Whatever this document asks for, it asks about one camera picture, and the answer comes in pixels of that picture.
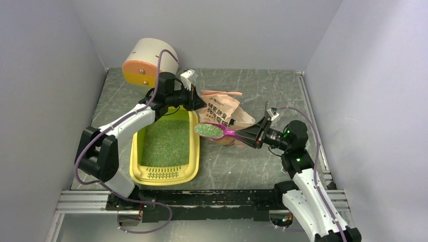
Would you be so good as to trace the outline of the orange cat litter bag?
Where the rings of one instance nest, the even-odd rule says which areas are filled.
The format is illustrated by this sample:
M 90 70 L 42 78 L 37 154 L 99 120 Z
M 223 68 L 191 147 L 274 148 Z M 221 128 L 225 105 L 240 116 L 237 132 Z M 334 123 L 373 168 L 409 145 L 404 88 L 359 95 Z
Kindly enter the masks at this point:
M 201 123 L 216 123 L 235 131 L 256 123 L 235 98 L 242 96 L 240 92 L 201 90 L 199 96 L 207 104 L 206 108 L 198 110 Z

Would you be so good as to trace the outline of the magenta plastic scoop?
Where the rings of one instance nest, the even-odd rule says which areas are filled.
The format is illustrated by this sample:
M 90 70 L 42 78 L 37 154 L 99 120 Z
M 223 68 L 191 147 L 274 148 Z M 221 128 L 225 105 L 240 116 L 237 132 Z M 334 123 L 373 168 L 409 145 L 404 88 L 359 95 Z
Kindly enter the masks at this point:
M 215 123 L 199 123 L 194 127 L 194 132 L 201 137 L 212 140 L 221 140 L 223 138 L 240 138 L 240 136 L 238 136 L 234 130 L 229 129 L 224 125 Z

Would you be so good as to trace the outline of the round cream drawer cabinet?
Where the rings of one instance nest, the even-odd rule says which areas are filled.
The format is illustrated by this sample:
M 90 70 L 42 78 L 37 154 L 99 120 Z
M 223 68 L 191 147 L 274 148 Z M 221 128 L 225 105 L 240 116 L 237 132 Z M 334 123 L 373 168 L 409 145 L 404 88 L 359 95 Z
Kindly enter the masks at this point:
M 172 46 L 155 38 L 140 39 L 122 65 L 122 73 L 127 83 L 153 88 L 159 58 L 161 58 L 160 72 L 174 74 L 177 72 L 178 55 Z

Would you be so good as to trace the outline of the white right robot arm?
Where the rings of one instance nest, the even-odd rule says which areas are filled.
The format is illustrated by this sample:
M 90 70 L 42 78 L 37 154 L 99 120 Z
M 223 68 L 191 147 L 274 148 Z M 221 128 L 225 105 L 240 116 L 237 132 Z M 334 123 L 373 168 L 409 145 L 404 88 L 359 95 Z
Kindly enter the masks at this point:
M 307 126 L 293 120 L 283 131 L 271 128 L 264 117 L 258 123 L 235 132 L 244 144 L 259 149 L 266 144 L 283 151 L 281 163 L 291 181 L 275 185 L 273 204 L 287 208 L 301 224 L 310 241 L 361 241 L 362 235 L 339 214 L 316 174 L 306 150 Z

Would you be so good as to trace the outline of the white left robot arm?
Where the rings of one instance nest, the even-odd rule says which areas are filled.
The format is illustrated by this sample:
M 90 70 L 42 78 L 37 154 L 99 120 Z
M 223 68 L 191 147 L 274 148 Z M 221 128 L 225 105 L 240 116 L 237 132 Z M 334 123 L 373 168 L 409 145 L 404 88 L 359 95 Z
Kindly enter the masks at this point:
M 206 107 L 193 85 L 196 78 L 195 70 L 187 70 L 179 77 L 161 72 L 156 87 L 126 114 L 100 128 L 85 128 L 76 154 L 75 176 L 83 171 L 94 177 L 96 183 L 116 192 L 126 209 L 136 208 L 140 202 L 139 188 L 119 171 L 119 151 L 135 133 L 165 116 L 169 107 L 186 111 Z

